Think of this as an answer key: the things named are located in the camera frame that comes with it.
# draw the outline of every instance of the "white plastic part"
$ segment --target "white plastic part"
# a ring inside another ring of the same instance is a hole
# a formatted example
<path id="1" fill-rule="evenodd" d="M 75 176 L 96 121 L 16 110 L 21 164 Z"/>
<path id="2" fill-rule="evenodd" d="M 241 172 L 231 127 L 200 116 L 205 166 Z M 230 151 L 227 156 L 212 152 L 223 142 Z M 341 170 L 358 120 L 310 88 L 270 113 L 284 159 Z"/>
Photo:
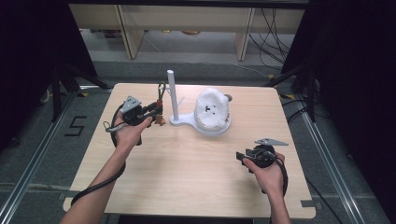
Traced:
<path id="1" fill-rule="evenodd" d="M 228 113 L 229 98 L 227 96 L 216 89 L 208 89 L 198 97 L 194 112 L 179 115 L 174 72 L 168 70 L 167 73 L 173 108 L 173 116 L 169 118 L 171 124 L 190 125 L 198 133 L 208 136 L 218 136 L 229 129 L 231 117 Z"/>
<path id="2" fill-rule="evenodd" d="M 170 92 L 171 92 L 171 100 L 172 100 L 172 109 L 173 109 L 173 114 L 174 114 L 174 120 L 178 120 L 175 75 L 174 75 L 174 72 L 172 70 L 168 70 L 167 73 L 168 73 L 169 88 L 170 88 Z"/>
<path id="3" fill-rule="evenodd" d="M 225 133 L 228 130 L 228 128 L 230 128 L 230 125 L 231 125 L 231 117 L 229 117 L 225 126 L 223 126 L 221 129 L 218 129 L 216 131 L 206 131 L 197 125 L 197 122 L 195 121 L 195 116 L 194 116 L 193 112 L 190 114 L 178 115 L 178 120 L 174 120 L 174 117 L 171 116 L 171 118 L 169 120 L 175 126 L 190 125 L 198 133 L 208 135 L 208 136 L 219 136 L 219 135 Z"/>

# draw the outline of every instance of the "black cable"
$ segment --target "black cable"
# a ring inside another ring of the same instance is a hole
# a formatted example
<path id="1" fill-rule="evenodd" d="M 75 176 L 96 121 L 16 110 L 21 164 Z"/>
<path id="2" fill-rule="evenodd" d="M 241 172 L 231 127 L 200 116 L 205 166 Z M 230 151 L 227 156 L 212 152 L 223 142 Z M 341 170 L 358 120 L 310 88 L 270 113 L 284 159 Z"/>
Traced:
<path id="1" fill-rule="evenodd" d="M 123 104 L 119 106 L 119 108 L 117 108 L 116 113 L 113 116 L 113 119 L 111 121 L 111 127 L 114 127 L 114 122 L 116 121 L 117 118 L 117 114 L 119 113 L 120 109 L 122 108 Z M 113 141 L 114 147 L 117 146 L 117 139 L 116 139 L 116 135 L 114 133 L 111 134 L 111 140 Z M 120 170 L 113 176 L 111 176 L 108 180 L 105 180 L 97 185 L 91 186 L 87 189 L 84 189 L 83 191 L 81 191 L 80 193 L 78 193 L 72 200 L 71 202 L 71 206 L 73 206 L 73 204 L 80 198 L 84 197 L 85 195 L 94 192 L 97 189 L 100 189 L 114 181 L 116 181 L 125 171 L 125 167 L 126 167 L 126 163 L 124 163 L 122 165 L 122 167 L 120 168 Z"/>
<path id="2" fill-rule="evenodd" d="M 341 218 L 339 216 L 337 216 L 337 214 L 334 212 L 334 210 L 332 209 L 332 207 L 327 203 L 327 201 L 323 198 L 323 196 L 319 193 L 318 189 L 314 186 L 314 184 L 312 184 L 312 182 L 306 177 L 305 178 L 306 182 L 312 187 L 312 189 L 314 189 L 314 191 L 317 193 L 317 195 L 320 197 L 320 199 L 326 204 L 326 206 L 330 209 L 330 211 L 332 212 L 332 214 L 335 216 L 335 218 L 337 218 L 339 223 L 343 223 L 343 221 L 341 220 Z"/>
<path id="3" fill-rule="evenodd" d="M 279 52 L 280 52 L 280 54 L 282 55 L 283 60 L 285 60 L 285 59 L 286 59 L 285 53 L 288 53 L 288 52 L 285 51 L 285 50 L 283 50 L 282 47 L 280 46 L 280 44 L 283 45 L 286 49 L 289 49 L 289 48 L 288 48 L 288 47 L 279 39 L 279 37 L 277 36 L 277 29 L 276 29 L 276 9 L 273 8 L 273 20 L 272 20 L 272 22 L 271 22 L 271 25 L 270 25 L 269 21 L 267 20 L 267 18 L 266 18 L 266 16 L 265 16 L 265 13 L 264 13 L 264 10 L 263 10 L 263 9 L 262 9 L 262 16 L 264 17 L 265 22 L 267 23 L 267 26 L 268 26 L 268 34 L 267 34 L 267 36 L 265 37 L 265 39 L 264 39 L 263 41 L 264 41 L 269 47 L 271 47 L 271 48 L 273 48 L 273 49 L 278 49 Z M 275 42 L 276 42 L 276 44 L 277 44 L 277 47 L 274 47 L 274 46 L 272 46 L 272 45 L 270 45 L 270 44 L 268 44 L 268 43 L 266 42 L 266 40 L 267 40 L 269 34 L 271 34 L 271 35 L 273 36 L 273 38 L 274 38 L 274 40 L 275 40 Z"/>
<path id="4" fill-rule="evenodd" d="M 267 49 L 264 49 L 262 47 L 262 45 L 264 43 L 262 43 L 261 45 L 259 43 L 256 42 L 256 40 L 253 38 L 253 36 L 251 34 L 249 34 L 251 40 L 253 41 L 253 43 L 256 45 L 257 48 L 259 48 L 260 51 L 268 54 L 268 56 L 270 56 L 271 58 L 277 60 L 279 63 L 283 63 L 283 61 L 281 59 L 279 59 L 278 57 L 275 56 L 275 54 L 271 53 L 270 51 L 268 51 Z"/>
<path id="5" fill-rule="evenodd" d="M 283 103 L 282 106 L 289 105 L 291 103 L 297 103 L 297 102 L 306 102 L 306 100 L 292 100 L 292 101 L 288 101 L 286 103 Z"/>
<path id="6" fill-rule="evenodd" d="M 261 50 L 260 50 L 260 52 L 259 52 L 259 57 L 260 57 L 260 61 L 262 62 L 262 64 L 264 64 L 264 66 L 269 67 L 269 68 L 272 68 L 272 69 L 275 69 L 275 70 L 278 70 L 278 71 L 281 70 L 280 68 L 273 67 L 273 66 L 270 66 L 270 65 L 266 64 L 266 63 L 262 60 L 262 51 L 261 51 Z"/>
<path id="7" fill-rule="evenodd" d="M 283 196 L 286 195 L 286 191 L 288 190 L 288 184 L 289 184 L 289 177 L 288 177 L 288 172 L 286 171 L 285 163 L 279 158 L 276 157 L 274 159 L 276 164 L 279 166 L 282 175 L 283 175 Z"/>
<path id="8" fill-rule="evenodd" d="M 287 118 L 288 123 L 290 123 L 292 120 L 294 120 L 298 116 L 302 115 L 304 112 L 306 112 L 307 109 L 308 109 L 308 106 L 305 106 L 305 107 L 299 109 L 298 111 L 294 112 L 292 115 L 290 115 Z"/>

